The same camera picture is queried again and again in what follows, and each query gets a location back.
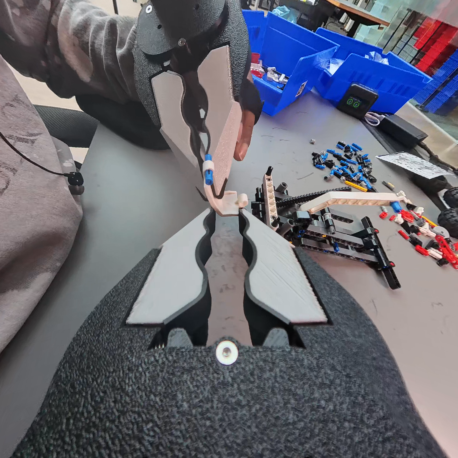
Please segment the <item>black power adapter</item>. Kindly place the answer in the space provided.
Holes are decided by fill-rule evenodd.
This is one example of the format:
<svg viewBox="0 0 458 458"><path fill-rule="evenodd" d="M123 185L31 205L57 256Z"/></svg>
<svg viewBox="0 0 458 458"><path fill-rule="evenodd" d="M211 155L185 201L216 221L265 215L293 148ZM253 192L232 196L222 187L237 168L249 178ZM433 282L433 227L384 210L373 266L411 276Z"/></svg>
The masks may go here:
<svg viewBox="0 0 458 458"><path fill-rule="evenodd" d="M427 133L396 114L385 115L377 127L409 149L418 146L428 137Z"/></svg>

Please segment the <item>person's left hand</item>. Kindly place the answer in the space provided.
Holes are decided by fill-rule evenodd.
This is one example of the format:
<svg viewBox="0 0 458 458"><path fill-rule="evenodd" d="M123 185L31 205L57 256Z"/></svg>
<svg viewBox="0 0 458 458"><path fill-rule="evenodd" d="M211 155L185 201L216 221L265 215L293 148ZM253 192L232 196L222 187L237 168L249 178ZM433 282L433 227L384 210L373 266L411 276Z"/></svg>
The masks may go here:
<svg viewBox="0 0 458 458"><path fill-rule="evenodd" d="M253 75L248 73L247 79L241 86L240 105L242 108L242 118L239 127L238 138L234 149L234 159L241 162L250 146L253 129L263 108L263 101L260 93L253 82Z"/></svg>

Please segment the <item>black oval pad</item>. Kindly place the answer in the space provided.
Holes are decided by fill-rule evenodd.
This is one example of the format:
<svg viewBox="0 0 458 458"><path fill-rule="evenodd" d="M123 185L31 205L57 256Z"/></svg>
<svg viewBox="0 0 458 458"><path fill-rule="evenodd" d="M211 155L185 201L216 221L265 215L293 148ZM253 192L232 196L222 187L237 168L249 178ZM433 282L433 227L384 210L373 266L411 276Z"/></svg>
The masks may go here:
<svg viewBox="0 0 458 458"><path fill-rule="evenodd" d="M82 111L133 145L148 150L169 149L141 102L120 104L100 95L78 95L76 102Z"/></svg>

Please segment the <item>grey desk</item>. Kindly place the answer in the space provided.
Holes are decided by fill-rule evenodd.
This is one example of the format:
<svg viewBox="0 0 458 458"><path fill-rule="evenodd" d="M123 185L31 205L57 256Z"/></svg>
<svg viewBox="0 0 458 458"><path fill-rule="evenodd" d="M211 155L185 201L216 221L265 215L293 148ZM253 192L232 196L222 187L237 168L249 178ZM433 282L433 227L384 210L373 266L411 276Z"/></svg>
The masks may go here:
<svg viewBox="0 0 458 458"><path fill-rule="evenodd" d="M291 194L320 185L306 158L307 133L356 135L381 150L356 121L332 114L312 93L283 115L263 115L235 188L253 189L268 165ZM174 170L171 152L133 146L100 127L83 163L84 218L59 276L1 356L1 457L14 454L51 386L50 413L33 426L42 457L401 457L394 414L375 403L380 358L359 341L329 353L306 331L312 350L242 346L232 366L209 348L152 350L129 329L95 320L89 340L77 329L115 283L150 249L182 229L204 205ZM336 256L309 255L358 300L374 321L369 337L386 339L419 415L443 453L457 457L457 271L417 254L381 220L368 215L397 265L392 291L368 267ZM342 352L369 356L325 371Z"/></svg>

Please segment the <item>grey black toy chassis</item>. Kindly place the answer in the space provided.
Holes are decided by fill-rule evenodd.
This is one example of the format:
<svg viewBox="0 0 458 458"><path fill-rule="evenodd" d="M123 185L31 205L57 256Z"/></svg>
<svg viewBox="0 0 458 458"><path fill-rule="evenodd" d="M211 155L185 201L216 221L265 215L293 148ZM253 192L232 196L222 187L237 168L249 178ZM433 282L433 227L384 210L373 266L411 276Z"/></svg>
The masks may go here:
<svg viewBox="0 0 458 458"><path fill-rule="evenodd" d="M388 258L379 231L369 217L361 219L360 230L351 231L338 223L352 224L354 218L333 207L390 207L399 215L406 203L407 198L402 194L352 192L349 186L292 197L285 183L274 187L272 167L268 167L250 205L253 216L293 246L363 262L380 271L388 286L396 290L401 284L394 271L395 264Z"/></svg>

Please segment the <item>stack of red blue crates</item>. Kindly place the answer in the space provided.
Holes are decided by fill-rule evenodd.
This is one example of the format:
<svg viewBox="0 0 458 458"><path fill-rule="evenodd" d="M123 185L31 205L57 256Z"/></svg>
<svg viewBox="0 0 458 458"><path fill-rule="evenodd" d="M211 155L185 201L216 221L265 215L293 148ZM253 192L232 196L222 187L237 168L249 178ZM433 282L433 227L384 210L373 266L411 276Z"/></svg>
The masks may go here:
<svg viewBox="0 0 458 458"><path fill-rule="evenodd" d="M432 80L414 97L425 113L448 117L458 105L457 27L408 10L386 44Z"/></svg>

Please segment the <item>blue bin with square tag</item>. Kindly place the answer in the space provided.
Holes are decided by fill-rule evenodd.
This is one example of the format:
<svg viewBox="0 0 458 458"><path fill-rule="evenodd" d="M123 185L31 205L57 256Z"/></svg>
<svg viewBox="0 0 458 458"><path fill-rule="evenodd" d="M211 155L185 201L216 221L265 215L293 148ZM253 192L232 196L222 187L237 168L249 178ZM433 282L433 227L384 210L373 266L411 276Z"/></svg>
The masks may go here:
<svg viewBox="0 0 458 458"><path fill-rule="evenodd" d="M268 81L266 74L253 77L264 101L263 111L274 116L312 90L339 45L272 13L242 13L252 53L260 54L263 66L275 67L280 75L288 77L283 89L279 82Z"/></svg>

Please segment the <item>white spotted toy panel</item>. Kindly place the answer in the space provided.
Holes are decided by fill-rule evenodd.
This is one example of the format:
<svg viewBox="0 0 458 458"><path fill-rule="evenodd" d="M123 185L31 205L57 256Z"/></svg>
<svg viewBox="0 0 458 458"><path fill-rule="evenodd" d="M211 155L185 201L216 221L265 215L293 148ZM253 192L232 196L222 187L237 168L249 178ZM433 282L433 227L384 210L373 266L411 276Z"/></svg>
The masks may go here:
<svg viewBox="0 0 458 458"><path fill-rule="evenodd" d="M203 185L206 198L221 217L237 216L239 210L248 205L247 194L238 194L236 191L226 191L222 198L213 195L212 185L215 183L215 166L210 154L205 154L205 161L202 165Z"/></svg>

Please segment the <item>blue plastic bin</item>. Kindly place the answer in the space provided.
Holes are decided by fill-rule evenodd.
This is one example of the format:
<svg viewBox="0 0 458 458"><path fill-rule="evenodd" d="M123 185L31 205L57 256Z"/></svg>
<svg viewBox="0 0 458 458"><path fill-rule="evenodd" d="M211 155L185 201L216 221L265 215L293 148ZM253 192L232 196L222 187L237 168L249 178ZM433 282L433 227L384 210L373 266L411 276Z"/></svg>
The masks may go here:
<svg viewBox="0 0 458 458"><path fill-rule="evenodd" d="M335 70L329 69L333 64L328 65L315 84L321 97L334 105L350 84L356 82L378 92L379 98L372 110L394 114L432 80L392 52L383 54L377 46L322 27L317 29L317 35L338 45L333 59L337 59L340 65ZM370 51L386 56L389 65L366 59L364 55Z"/></svg>

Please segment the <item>person's left forearm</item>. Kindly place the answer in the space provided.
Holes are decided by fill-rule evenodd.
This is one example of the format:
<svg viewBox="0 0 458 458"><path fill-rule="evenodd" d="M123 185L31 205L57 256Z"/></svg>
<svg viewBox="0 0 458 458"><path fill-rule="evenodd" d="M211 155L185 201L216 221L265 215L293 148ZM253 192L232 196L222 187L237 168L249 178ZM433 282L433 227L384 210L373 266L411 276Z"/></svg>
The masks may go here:
<svg viewBox="0 0 458 458"><path fill-rule="evenodd" d="M89 1L1 1L1 94L20 92L10 66L60 98L139 102L133 49L137 19Z"/></svg>

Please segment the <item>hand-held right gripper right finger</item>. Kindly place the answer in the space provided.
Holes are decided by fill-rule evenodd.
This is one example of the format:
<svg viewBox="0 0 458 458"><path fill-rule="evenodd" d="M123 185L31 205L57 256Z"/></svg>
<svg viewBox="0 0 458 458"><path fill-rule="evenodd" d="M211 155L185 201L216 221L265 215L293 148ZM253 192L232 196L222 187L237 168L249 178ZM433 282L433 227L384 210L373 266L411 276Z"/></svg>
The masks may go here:
<svg viewBox="0 0 458 458"><path fill-rule="evenodd" d="M291 245L250 212L239 212L248 299L287 325L327 323Z"/></svg>

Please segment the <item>black mesh chair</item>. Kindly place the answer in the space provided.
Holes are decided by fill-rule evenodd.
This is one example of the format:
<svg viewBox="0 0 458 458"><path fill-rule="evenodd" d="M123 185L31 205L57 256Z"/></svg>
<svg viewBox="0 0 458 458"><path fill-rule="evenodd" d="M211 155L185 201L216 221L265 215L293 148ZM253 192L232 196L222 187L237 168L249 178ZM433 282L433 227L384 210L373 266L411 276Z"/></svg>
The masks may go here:
<svg viewBox="0 0 458 458"><path fill-rule="evenodd" d="M89 148L99 121L83 111L34 105L49 134L69 147Z"/></svg>

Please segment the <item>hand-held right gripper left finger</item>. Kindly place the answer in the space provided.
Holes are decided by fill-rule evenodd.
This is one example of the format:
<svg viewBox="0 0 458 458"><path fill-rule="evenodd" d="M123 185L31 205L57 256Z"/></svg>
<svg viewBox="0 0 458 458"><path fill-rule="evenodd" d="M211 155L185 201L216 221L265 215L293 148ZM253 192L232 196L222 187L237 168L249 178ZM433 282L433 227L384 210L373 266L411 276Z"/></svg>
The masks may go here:
<svg viewBox="0 0 458 458"><path fill-rule="evenodd" d="M201 326L211 296L205 265L216 213L206 209L160 248L126 319L128 325Z"/></svg>

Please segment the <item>black power bank green display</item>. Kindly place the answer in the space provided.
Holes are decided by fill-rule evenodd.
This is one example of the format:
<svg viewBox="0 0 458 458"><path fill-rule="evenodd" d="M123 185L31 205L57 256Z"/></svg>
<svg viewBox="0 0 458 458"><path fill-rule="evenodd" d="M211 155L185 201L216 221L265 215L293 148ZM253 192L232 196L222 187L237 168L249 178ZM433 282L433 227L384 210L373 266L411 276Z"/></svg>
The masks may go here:
<svg viewBox="0 0 458 458"><path fill-rule="evenodd" d="M378 98L379 94L376 90L353 82L337 102L336 108L358 120L362 120Z"/></svg>

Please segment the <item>pile of blue black pins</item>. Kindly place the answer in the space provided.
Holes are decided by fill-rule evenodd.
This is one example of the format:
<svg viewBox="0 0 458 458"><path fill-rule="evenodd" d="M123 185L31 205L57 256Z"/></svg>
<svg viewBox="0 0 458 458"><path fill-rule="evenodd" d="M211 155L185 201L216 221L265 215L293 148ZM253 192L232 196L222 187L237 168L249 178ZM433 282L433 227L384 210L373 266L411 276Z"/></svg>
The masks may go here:
<svg viewBox="0 0 458 458"><path fill-rule="evenodd" d="M325 181L336 178L344 183L349 180L367 188L368 192L377 192L373 162L356 143L338 141L335 148L311 152L311 160L316 169L325 172Z"/></svg>

